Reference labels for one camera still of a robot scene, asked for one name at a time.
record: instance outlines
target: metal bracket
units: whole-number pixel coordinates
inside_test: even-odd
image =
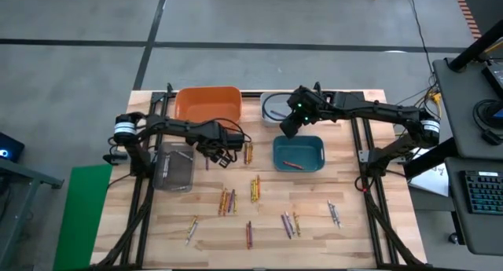
[[[358,159],[360,160],[361,163],[368,163],[369,162],[369,150],[358,150]],[[397,164],[405,164],[406,163],[406,158],[405,157],[398,157],[390,161],[390,163],[397,163]]]
[[[165,92],[153,92],[152,97],[150,98],[150,102],[155,104],[157,102],[161,102],[164,99],[164,96],[166,95]]]

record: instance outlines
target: desk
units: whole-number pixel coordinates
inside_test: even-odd
[[[451,71],[445,60],[433,62],[453,137],[404,166],[407,177],[415,177],[444,162],[446,157],[503,159],[503,146],[485,142],[472,117],[473,106],[498,97],[481,71],[485,64],[471,62],[461,72]]]
[[[461,158],[447,158],[446,169],[449,173],[450,190],[453,195],[456,214],[461,231],[457,235],[463,236],[467,248],[476,255],[503,255],[503,233],[501,227],[503,216],[470,214],[466,204],[466,192],[460,176],[463,170],[503,171],[501,162],[473,160]]]
[[[151,93],[134,91],[127,112],[146,113]],[[366,90],[365,98],[385,101],[383,90]],[[172,101],[168,105],[168,115],[172,115],[173,109]],[[204,158],[197,154],[191,192],[155,192],[144,268],[334,269],[375,266],[363,195],[353,184],[359,171],[351,122],[334,124],[327,121],[301,128],[299,134],[321,137],[325,144],[326,163],[316,173],[295,174],[274,169],[272,140],[282,133],[279,128],[262,126],[260,119],[259,100],[243,98],[240,125],[253,139],[251,165],[238,161],[222,169],[212,163],[210,170],[206,171]],[[395,139],[391,124],[371,121],[371,126],[376,146],[385,146]],[[181,138],[165,136],[164,140],[180,141]],[[398,166],[390,168],[400,170]],[[118,166],[112,172],[112,180],[127,173],[127,165]],[[262,181],[261,199],[258,203],[251,203],[250,181],[257,174]],[[383,182],[392,225],[405,245],[425,262],[405,178],[389,174]],[[133,187],[134,179],[127,178],[109,189],[91,263],[102,260],[125,229]],[[237,215],[217,215],[224,187],[237,190]],[[327,199],[336,205],[342,229],[333,224]],[[299,215],[300,238],[289,240],[286,236],[280,218],[284,211],[295,211]],[[200,224],[186,247],[186,230],[195,214],[199,215]],[[254,229],[254,248],[250,251],[246,249],[245,239],[245,223],[248,221]],[[387,248],[382,231],[380,238],[386,260]],[[132,252],[136,252],[136,241],[138,237],[133,240]]]

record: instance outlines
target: gray floor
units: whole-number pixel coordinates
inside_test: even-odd
[[[0,38],[146,40],[158,1],[0,0]],[[428,46],[472,42],[455,0],[416,4]],[[167,0],[156,40],[421,46],[409,0]],[[142,53],[124,47],[0,46],[0,131],[27,145],[22,163],[64,179],[72,167],[103,163],[106,139],[115,115],[126,108]],[[445,56],[456,54],[431,54],[432,60]],[[428,72],[423,53],[154,49],[142,89],[162,90],[166,82],[177,89],[272,89],[320,81],[330,88],[385,89],[394,103],[424,89]],[[449,135],[444,119],[442,138]],[[51,269],[66,185],[39,193],[17,265]],[[503,264],[447,244],[453,231],[447,213],[417,217],[431,264],[477,270]]]

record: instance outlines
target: teal bin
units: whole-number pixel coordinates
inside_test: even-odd
[[[299,170],[283,164],[284,161],[303,167]],[[274,138],[273,162],[276,170],[285,172],[315,172],[325,165],[323,141],[315,136],[286,136]]]

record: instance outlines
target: cable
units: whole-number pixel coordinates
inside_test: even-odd
[[[419,22],[419,17],[417,16],[417,10],[416,10],[416,3],[414,0],[410,0],[412,3],[412,10],[413,10],[413,15],[414,15],[414,19],[416,20],[416,24],[417,24],[417,30],[419,31],[419,36],[421,38],[421,43],[423,45],[423,50],[424,50],[424,53],[426,54],[426,60],[428,62],[428,68],[430,69],[430,78],[428,79],[428,84],[430,85],[430,89],[428,90],[428,92],[424,95],[424,107],[427,109],[427,111],[430,112],[430,114],[432,114],[433,116],[435,116],[438,120],[441,119],[441,117],[434,113],[429,107],[428,107],[428,100],[429,100],[429,97],[428,95],[430,95],[430,92],[431,91],[435,91],[436,93],[438,93],[438,90],[434,90],[434,88],[438,85],[438,83],[436,82],[435,80],[435,72],[433,71],[433,67],[431,66],[431,60],[430,60],[430,54],[428,52],[428,49],[426,48],[426,43],[424,42],[424,36],[423,36],[423,31],[422,31],[422,28],[421,28],[421,25],[420,25],[420,22]]]
[[[112,148],[116,148],[117,149],[118,147],[119,147],[118,145],[112,145],[112,146],[110,146],[110,149],[108,150],[108,152],[110,153],[110,156],[113,155],[112,154]]]
[[[367,189],[364,189],[364,188],[363,188],[363,186],[362,186],[362,188],[361,188],[361,189],[358,187],[358,180],[361,180],[361,179],[362,179],[362,176],[359,176],[358,178],[356,178],[356,179],[354,180],[354,187],[355,187],[358,191],[360,191],[360,192],[366,192],[367,190],[370,190],[370,189],[372,188],[373,184],[374,184],[374,180],[375,180],[375,178],[372,178],[372,180],[371,180],[371,182],[370,182],[370,184],[369,184],[369,187],[368,187]]]
[[[125,175],[125,176],[122,176],[122,177],[120,177],[120,178],[118,178],[118,179],[114,180],[113,182],[111,182],[110,184],[108,184],[107,190],[108,190],[108,189],[110,189],[110,187],[111,187],[113,184],[115,184],[116,182],[118,182],[118,181],[122,181],[123,179],[125,179],[125,178],[127,178],[127,177],[129,177],[129,176],[131,176],[131,173],[129,173],[129,174]]]
[[[412,157],[410,157],[409,162],[411,160],[414,160],[414,157],[416,157],[416,155],[417,155],[417,153],[419,153],[419,151],[421,151],[421,148],[418,148],[417,151],[414,153],[414,155],[412,155]]]
[[[428,53],[428,50],[426,49],[426,44],[424,43],[423,31],[421,30],[421,24],[419,23],[419,18],[417,17],[416,3],[414,0],[411,0],[411,1],[412,1],[412,10],[413,10],[414,18],[416,19],[417,29],[419,30],[419,36],[421,37],[421,42],[423,43],[423,49],[424,49],[424,52],[426,53],[426,60],[428,60],[428,67],[430,68],[430,72],[433,74],[433,68],[431,66],[431,61],[430,61],[430,55]]]
[[[240,130],[229,128],[229,127],[226,127],[226,126],[224,126],[223,128],[226,129],[226,130],[233,130],[233,131],[236,131],[238,133],[242,133],[245,137],[247,137],[249,139],[249,141],[245,141],[245,142],[252,142],[252,138],[249,135],[245,134],[244,132],[242,132]]]
[[[110,141],[112,141],[112,140],[113,140],[113,137],[109,137],[109,138],[108,138],[108,140],[107,140],[108,145],[111,145],[111,146],[117,146],[117,144],[116,144],[116,143],[112,143],[112,142],[110,142]]]
[[[240,127],[240,126],[239,126],[236,122],[234,122],[233,120],[230,120],[230,119],[227,119],[227,118],[215,118],[215,119],[213,119],[212,121],[219,121],[219,120],[221,120],[221,121],[227,121],[227,122],[229,122],[229,123],[232,123],[232,124],[233,124],[234,126],[236,126],[239,130],[236,130],[236,129],[233,129],[233,128],[229,128],[229,127],[225,127],[225,126],[224,126],[224,128],[225,128],[225,129],[227,129],[227,130],[234,130],[234,131],[240,132],[241,134],[243,134],[243,137],[247,137],[247,138],[249,138],[249,139],[250,139],[250,142],[252,142],[252,138],[251,138],[249,135],[245,134],[245,133],[244,133],[244,131],[243,131],[243,128],[241,128],[241,127]]]
[[[487,48],[484,53],[489,53],[491,51],[495,51],[496,49],[500,48],[500,47],[503,47],[503,40],[492,45],[491,47]]]
[[[402,173],[397,172],[397,171],[393,171],[393,170],[388,170],[388,169],[386,169],[386,172],[387,172],[387,173],[392,173],[392,174],[397,174],[398,176],[402,176],[402,177],[407,178],[407,176],[406,176],[405,174],[402,174]]]
[[[269,95],[266,99],[264,99],[264,102],[262,103],[262,113],[264,115],[266,115],[269,119],[272,119],[273,121],[276,121],[276,122],[281,122],[283,121],[285,118],[283,119],[276,119],[274,117],[271,117],[271,115],[269,115],[269,112],[266,111],[266,103],[267,101],[272,98],[272,97],[276,97],[276,96],[280,96],[280,95],[292,95],[292,93],[272,93],[271,95]]]
[[[426,90],[430,90],[430,89],[431,89],[431,86],[429,86],[429,87],[427,87],[427,88],[425,88],[425,89],[423,89],[423,90],[419,91],[418,93],[416,93],[416,94],[414,94],[414,95],[411,95],[411,96],[409,96],[409,97],[407,97],[407,98],[405,98],[405,99],[403,99],[403,100],[401,100],[401,101],[397,102],[395,105],[398,105],[398,104],[400,104],[400,103],[402,103],[402,102],[404,102],[404,101],[407,101],[407,100],[409,100],[410,98],[416,97],[417,95],[419,95],[419,94],[423,93],[423,92],[424,92],[424,91],[426,91]]]

